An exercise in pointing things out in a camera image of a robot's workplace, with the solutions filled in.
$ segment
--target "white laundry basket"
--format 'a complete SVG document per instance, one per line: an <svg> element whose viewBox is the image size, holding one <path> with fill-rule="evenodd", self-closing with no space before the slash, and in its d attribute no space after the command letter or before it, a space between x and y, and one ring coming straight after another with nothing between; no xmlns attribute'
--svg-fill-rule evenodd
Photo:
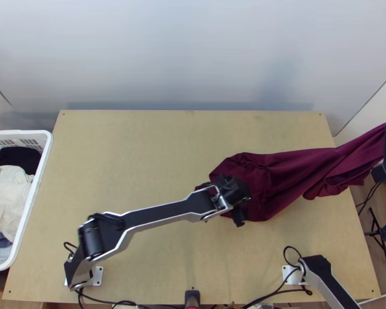
<svg viewBox="0 0 386 309"><path fill-rule="evenodd" d="M0 149L5 147L22 146L36 149L42 154L39 167L37 168L36 175L34 177L33 183L31 184L31 189L28 194L26 204L24 205L23 214L20 220L19 227L17 229L16 236L14 238L13 245L7 248L0 249L0 270L9 268L17 257L20 243L22 242L24 230L26 229L30 212L34 204L34 200L36 199L37 192L39 190L39 185L42 180L44 167L46 166L52 141L52 134L45 130L0 131Z"/></svg>

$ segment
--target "maroon cloth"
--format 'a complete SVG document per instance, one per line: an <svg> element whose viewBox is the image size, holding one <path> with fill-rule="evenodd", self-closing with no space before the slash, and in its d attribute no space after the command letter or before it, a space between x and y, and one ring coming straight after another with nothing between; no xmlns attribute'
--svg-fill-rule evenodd
<svg viewBox="0 0 386 309"><path fill-rule="evenodd" d="M238 177L250 186L251 200L240 207L247 220L265 221L300 195L336 195L349 185L362 185L383 158L384 124L337 148L304 149L272 154L238 153L210 174Z"/></svg>

